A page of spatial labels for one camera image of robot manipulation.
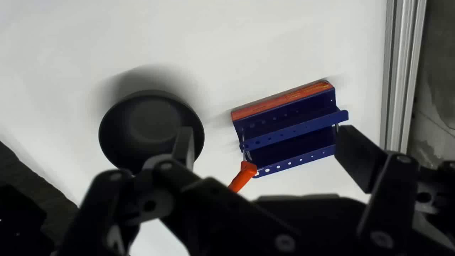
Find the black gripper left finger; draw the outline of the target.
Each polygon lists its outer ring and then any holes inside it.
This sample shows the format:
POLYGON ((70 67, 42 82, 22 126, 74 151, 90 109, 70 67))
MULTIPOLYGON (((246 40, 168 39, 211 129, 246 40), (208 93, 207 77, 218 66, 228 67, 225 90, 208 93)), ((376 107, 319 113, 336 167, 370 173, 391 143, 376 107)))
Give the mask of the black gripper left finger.
POLYGON ((158 220, 189 256, 298 256, 300 232, 192 173, 194 131, 182 129, 171 153, 143 171, 100 174, 57 256, 128 256, 144 222, 158 220))

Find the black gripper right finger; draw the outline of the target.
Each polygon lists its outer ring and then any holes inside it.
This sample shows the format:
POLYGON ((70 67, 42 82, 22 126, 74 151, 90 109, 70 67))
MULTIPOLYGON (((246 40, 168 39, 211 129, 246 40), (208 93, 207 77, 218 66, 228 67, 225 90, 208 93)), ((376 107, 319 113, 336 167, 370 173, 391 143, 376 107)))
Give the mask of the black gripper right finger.
POLYGON ((356 228, 371 256, 455 256, 455 168, 381 150, 353 126, 336 129, 336 160, 370 195, 356 228))

